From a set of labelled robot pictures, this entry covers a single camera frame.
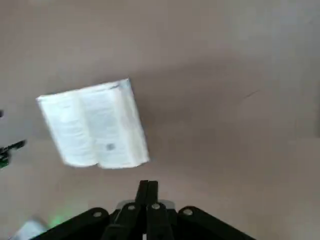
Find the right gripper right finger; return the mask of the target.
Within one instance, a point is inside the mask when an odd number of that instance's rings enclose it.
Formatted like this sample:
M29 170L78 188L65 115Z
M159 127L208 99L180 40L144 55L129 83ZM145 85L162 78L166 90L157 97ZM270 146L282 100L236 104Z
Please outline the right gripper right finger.
M148 240L252 240L253 237L195 206L179 211L158 200L158 182L147 188Z

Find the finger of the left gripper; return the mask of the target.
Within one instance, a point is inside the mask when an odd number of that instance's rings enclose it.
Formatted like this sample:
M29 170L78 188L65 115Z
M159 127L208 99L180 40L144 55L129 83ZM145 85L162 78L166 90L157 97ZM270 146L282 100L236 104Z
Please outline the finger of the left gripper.
M24 147L25 144L26 144L26 140L21 140L16 143L10 144L8 146L1 147L0 152L1 153L9 153L12 150L18 150L18 149Z

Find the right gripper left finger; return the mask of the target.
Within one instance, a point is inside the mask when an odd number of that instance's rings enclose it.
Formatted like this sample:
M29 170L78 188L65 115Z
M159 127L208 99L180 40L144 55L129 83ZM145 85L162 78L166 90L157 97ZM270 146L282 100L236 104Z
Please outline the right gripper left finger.
M141 180L134 200L109 213L91 208L37 236L38 240L141 240L149 181Z

